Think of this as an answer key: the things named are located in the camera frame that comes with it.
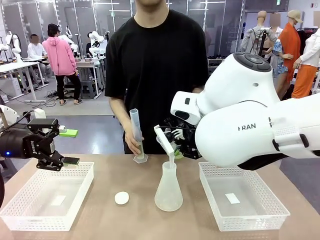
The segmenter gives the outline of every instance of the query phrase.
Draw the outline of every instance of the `glass wall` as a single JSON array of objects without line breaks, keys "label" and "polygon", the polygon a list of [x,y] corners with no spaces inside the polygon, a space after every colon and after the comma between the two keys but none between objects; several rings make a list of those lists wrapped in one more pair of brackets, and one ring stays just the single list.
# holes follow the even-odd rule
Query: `glass wall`
[{"label": "glass wall", "polygon": [[[243,0],[166,0],[171,10],[188,15],[205,32],[208,56],[227,56],[238,44]],[[89,32],[100,35],[116,32],[136,13],[135,0],[3,0],[6,31],[19,37],[22,56],[30,35],[48,37],[48,24],[60,24],[62,34],[68,26],[82,53],[90,42]]]}]

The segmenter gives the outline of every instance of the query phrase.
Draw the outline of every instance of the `sandal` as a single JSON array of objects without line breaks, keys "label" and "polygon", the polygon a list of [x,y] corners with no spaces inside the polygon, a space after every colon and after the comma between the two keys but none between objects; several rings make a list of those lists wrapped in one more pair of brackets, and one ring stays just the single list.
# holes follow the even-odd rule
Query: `sandal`
[{"label": "sandal", "polygon": [[79,105],[79,104],[82,104],[82,100],[79,99],[77,103],[73,103],[73,105]]},{"label": "sandal", "polygon": [[63,106],[67,103],[67,101],[65,99],[63,99],[63,103],[60,102],[60,106]]}]

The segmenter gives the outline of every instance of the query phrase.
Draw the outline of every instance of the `gray jacket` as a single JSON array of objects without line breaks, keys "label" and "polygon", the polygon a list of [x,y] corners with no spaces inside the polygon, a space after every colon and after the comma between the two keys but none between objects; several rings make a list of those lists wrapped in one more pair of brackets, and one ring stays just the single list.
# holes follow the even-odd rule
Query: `gray jacket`
[{"label": "gray jacket", "polygon": [[[250,28],[246,31],[242,43],[241,43],[241,52],[258,54],[259,49],[261,47],[263,32],[261,28],[264,26],[256,26],[254,28]],[[272,32],[271,29],[266,30],[267,36],[269,39],[275,43],[277,40],[276,35]]]}]

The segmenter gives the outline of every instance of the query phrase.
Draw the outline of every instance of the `floor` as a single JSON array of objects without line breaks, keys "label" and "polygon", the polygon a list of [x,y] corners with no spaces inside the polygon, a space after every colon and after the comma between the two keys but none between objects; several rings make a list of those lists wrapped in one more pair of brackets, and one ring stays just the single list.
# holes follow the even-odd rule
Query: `floor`
[{"label": "floor", "polygon": [[[113,116],[52,116],[52,118],[57,118],[61,125],[69,129],[79,130],[76,138],[58,136],[54,139],[56,149],[61,154],[123,153],[123,129]],[[27,162],[28,160],[13,159],[18,170]],[[320,213],[320,160],[288,157],[277,164]]]},{"label": "floor", "polygon": [[[50,98],[45,98],[45,96],[47,96],[49,92],[57,90],[56,80],[52,78],[49,82],[48,86],[40,88],[40,90],[35,92],[37,100],[50,100]],[[31,99],[32,95],[29,93],[9,101],[6,105],[14,109],[18,114],[22,114],[24,111],[32,110],[34,106],[39,105],[39,103],[23,103],[24,100]],[[83,103],[76,106],[73,105],[72,99],[68,99],[66,105],[60,106],[59,101],[55,101],[53,98],[48,106],[42,105],[39,108],[45,110],[47,116],[113,115],[108,98],[104,96],[104,93],[97,99],[83,99]]]}]

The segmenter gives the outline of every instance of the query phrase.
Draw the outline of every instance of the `dark hair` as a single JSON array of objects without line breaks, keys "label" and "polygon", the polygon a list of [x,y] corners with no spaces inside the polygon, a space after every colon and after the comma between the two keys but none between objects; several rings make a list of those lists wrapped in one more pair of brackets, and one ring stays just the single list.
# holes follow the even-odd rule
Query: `dark hair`
[{"label": "dark hair", "polygon": [[60,33],[58,25],[50,23],[48,25],[48,36],[49,37],[54,37],[57,33]]}]

